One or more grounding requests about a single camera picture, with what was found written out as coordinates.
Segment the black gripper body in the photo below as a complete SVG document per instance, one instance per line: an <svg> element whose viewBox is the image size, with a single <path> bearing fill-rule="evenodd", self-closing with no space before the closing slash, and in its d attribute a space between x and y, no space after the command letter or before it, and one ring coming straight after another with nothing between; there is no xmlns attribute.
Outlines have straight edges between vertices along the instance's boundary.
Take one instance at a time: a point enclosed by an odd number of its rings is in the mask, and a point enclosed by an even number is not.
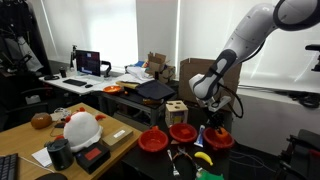
<svg viewBox="0 0 320 180"><path fill-rule="evenodd" d="M224 115L220 112L209 112L207 118L207 124L215 130L220 130L224 125Z"/></svg>

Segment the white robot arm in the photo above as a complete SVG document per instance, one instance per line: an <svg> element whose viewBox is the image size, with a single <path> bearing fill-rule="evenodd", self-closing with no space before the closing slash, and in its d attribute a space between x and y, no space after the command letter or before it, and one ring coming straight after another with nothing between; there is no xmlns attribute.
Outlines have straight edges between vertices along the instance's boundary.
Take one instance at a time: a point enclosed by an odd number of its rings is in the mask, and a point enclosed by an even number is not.
<svg viewBox="0 0 320 180"><path fill-rule="evenodd" d="M189 80L189 87L211 126L220 131L222 122L214 114L229 100L215 100L223 85L223 76L229 69L255 56L266 38L276 29L299 31L320 22L320 0L279 0L276 5L261 3L253 6L237 25L218 58L205 74Z"/></svg>

